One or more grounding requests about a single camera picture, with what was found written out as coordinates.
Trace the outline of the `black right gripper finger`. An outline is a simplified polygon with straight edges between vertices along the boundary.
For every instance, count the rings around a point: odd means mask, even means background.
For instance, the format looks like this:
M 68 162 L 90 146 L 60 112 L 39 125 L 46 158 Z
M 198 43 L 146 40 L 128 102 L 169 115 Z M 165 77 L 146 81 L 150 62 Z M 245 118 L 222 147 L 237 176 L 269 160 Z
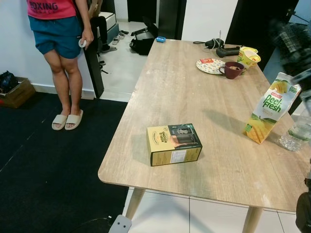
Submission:
M 270 38 L 280 53 L 293 53 L 293 25 L 280 20 L 270 21 Z
M 302 49 L 311 49 L 309 24 L 292 23 L 292 31 Z

